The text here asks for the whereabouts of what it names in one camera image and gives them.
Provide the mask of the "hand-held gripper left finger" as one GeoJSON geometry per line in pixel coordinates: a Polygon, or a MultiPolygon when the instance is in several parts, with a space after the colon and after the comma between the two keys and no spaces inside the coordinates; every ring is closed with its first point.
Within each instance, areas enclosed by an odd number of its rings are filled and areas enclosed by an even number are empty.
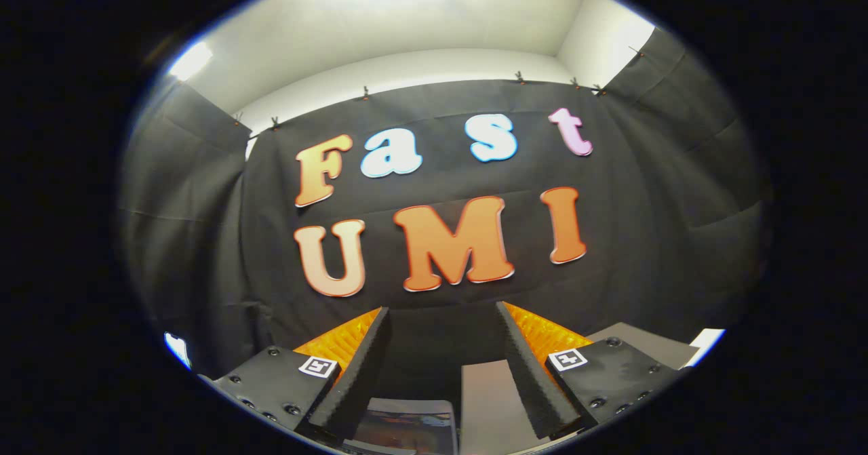
{"type": "Polygon", "coordinates": [[[391,310],[229,306],[197,316],[197,372],[223,399],[313,443],[355,437],[391,341],[391,310]]]}

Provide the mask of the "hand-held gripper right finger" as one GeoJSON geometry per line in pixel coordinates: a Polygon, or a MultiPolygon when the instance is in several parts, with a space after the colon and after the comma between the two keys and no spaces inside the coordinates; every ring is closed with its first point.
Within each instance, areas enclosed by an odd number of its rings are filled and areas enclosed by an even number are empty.
{"type": "Polygon", "coordinates": [[[681,378],[620,336],[592,341],[508,302],[496,310],[509,371],[537,437],[621,419],[681,378]]]}

